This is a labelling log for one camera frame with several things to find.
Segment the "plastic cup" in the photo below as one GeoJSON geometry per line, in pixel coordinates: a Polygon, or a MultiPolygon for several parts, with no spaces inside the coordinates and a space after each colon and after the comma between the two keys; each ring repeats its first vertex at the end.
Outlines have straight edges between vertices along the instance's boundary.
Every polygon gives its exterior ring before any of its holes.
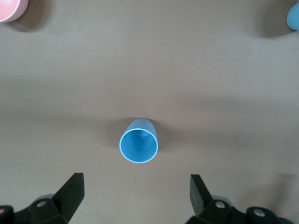
{"type": "Polygon", "coordinates": [[[158,152],[157,133],[153,124],[144,118],[133,121],[120,140],[121,154],[130,162],[145,163],[158,152]]]}
{"type": "Polygon", "coordinates": [[[0,22],[18,19],[26,10],[28,0],[0,0],[0,22]]]}
{"type": "Polygon", "coordinates": [[[286,17],[286,23],[289,28],[299,30],[299,2],[297,2],[289,11],[286,17]]]}

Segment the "screw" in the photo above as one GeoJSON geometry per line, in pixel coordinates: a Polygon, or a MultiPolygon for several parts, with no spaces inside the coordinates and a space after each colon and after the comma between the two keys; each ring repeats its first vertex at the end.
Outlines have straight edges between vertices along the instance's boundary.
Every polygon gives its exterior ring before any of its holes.
{"type": "Polygon", "coordinates": [[[217,201],[215,203],[215,205],[219,208],[219,209],[223,209],[225,208],[225,204],[223,202],[217,201]]]}
{"type": "Polygon", "coordinates": [[[253,213],[256,214],[259,217],[265,217],[266,216],[265,213],[260,209],[254,209],[253,213]]]}
{"type": "Polygon", "coordinates": [[[43,207],[47,202],[46,201],[40,201],[39,203],[36,204],[38,208],[43,207]]]}

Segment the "pink cup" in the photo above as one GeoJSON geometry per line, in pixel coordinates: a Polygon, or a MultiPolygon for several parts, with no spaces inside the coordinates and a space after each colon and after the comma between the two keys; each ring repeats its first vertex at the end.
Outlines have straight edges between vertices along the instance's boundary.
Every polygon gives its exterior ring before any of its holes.
{"type": "Polygon", "coordinates": [[[19,18],[26,10],[28,0],[0,0],[0,22],[19,18]]]}

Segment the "blue object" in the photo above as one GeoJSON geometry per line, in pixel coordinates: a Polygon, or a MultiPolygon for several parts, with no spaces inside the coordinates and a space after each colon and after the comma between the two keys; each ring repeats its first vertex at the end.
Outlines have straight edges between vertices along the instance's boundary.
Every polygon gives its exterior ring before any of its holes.
{"type": "Polygon", "coordinates": [[[158,152],[157,133],[153,124],[144,118],[132,122],[120,140],[121,154],[134,163],[152,160],[158,152]]]}
{"type": "Polygon", "coordinates": [[[299,2],[297,2],[286,16],[286,23],[289,28],[299,30],[299,2]]]}

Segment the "blue cup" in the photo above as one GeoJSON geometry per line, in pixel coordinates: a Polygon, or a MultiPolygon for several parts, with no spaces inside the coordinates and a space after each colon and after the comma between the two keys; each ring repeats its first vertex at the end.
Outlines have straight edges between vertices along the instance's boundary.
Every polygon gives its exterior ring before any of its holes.
{"type": "Polygon", "coordinates": [[[121,154],[134,163],[152,160],[158,152],[157,133],[153,124],[144,118],[129,125],[120,140],[121,154]]]}
{"type": "Polygon", "coordinates": [[[286,23],[289,28],[299,30],[299,2],[297,2],[289,11],[286,17],[286,23]]]}

